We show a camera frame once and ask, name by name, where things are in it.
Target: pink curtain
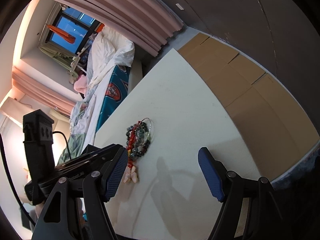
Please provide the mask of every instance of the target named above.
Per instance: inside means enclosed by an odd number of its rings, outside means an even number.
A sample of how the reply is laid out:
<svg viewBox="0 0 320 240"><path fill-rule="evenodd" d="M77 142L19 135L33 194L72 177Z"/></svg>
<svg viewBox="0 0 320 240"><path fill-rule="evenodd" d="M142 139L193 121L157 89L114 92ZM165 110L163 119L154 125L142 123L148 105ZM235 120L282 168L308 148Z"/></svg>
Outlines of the pink curtain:
<svg viewBox="0 0 320 240"><path fill-rule="evenodd" d="M12 70L12 85L34 100L70 115L75 103L59 93L30 78L17 68Z"/></svg>
<svg viewBox="0 0 320 240"><path fill-rule="evenodd" d="M157 0L55 0L115 29L156 56L183 23Z"/></svg>

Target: cardboard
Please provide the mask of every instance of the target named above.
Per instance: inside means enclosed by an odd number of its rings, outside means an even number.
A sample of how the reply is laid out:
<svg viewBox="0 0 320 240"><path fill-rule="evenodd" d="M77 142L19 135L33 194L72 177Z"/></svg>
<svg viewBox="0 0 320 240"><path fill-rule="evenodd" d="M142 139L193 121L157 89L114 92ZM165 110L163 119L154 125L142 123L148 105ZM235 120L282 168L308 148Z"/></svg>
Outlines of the cardboard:
<svg viewBox="0 0 320 240"><path fill-rule="evenodd" d="M299 161L294 140L257 90L250 88L226 110L262 176L275 179Z"/></svg>
<svg viewBox="0 0 320 240"><path fill-rule="evenodd" d="M280 176L319 141L287 90L236 50L202 35L183 48L179 53L227 110L262 176Z"/></svg>
<svg viewBox="0 0 320 240"><path fill-rule="evenodd" d="M229 65L211 77L206 84L226 107L251 88L251 85Z"/></svg>
<svg viewBox="0 0 320 240"><path fill-rule="evenodd" d="M242 55L236 56L229 65L238 71L250 84L253 84L265 73L262 68Z"/></svg>
<svg viewBox="0 0 320 240"><path fill-rule="evenodd" d="M272 76L266 74L253 87L268 102L295 141L302 158L317 143L319 135L296 100Z"/></svg>

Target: blue gripper pad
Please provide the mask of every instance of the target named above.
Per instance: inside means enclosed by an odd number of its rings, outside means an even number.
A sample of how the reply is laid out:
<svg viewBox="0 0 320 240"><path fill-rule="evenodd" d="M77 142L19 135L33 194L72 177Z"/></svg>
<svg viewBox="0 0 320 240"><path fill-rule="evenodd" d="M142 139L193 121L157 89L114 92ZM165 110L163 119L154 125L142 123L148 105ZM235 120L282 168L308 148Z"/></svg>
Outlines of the blue gripper pad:
<svg viewBox="0 0 320 240"><path fill-rule="evenodd" d="M212 196L214 196L218 199L218 201L221 202L225 196L222 190L222 181L220 179L220 176L218 175L218 172L214 168L213 163L206 155L204 148L201 148L198 152L198 163L202 170L204 178L207 181Z"/></svg>
<svg viewBox="0 0 320 240"><path fill-rule="evenodd" d="M110 177L107 181L107 192L106 192L106 200L109 201L110 198L116 195L119 184L121 182L122 176L124 174L125 168L128 164L128 153L127 151L123 151L121 157L119 158L118 163L113 169Z"/></svg>

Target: jewelry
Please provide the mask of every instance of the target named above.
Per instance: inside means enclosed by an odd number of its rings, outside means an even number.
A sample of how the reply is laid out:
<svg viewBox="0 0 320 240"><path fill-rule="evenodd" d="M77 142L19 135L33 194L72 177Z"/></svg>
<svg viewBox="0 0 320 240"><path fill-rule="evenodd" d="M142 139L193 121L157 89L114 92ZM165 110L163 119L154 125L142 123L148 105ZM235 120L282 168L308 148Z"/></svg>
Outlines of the jewelry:
<svg viewBox="0 0 320 240"><path fill-rule="evenodd" d="M149 128L144 120L149 120ZM124 171L124 183L130 180L134 183L138 182L137 167L134 163L147 152L151 143L150 132L151 120L149 118L138 121L135 125L127 128L128 165Z"/></svg>

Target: tabletop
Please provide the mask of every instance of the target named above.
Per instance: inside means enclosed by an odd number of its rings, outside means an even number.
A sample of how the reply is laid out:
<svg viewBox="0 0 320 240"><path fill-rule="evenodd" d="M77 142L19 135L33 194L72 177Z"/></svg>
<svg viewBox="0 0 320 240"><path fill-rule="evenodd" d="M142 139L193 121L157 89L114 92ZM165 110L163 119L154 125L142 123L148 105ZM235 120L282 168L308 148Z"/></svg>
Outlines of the tabletop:
<svg viewBox="0 0 320 240"><path fill-rule="evenodd" d="M139 182L121 182L106 204L115 232L135 239L207 239L221 203L210 193L198 150L207 147L227 170L258 179L246 144L216 96L174 49L114 111L94 145L126 145L126 128L144 117L152 120L152 139L137 161Z"/></svg>

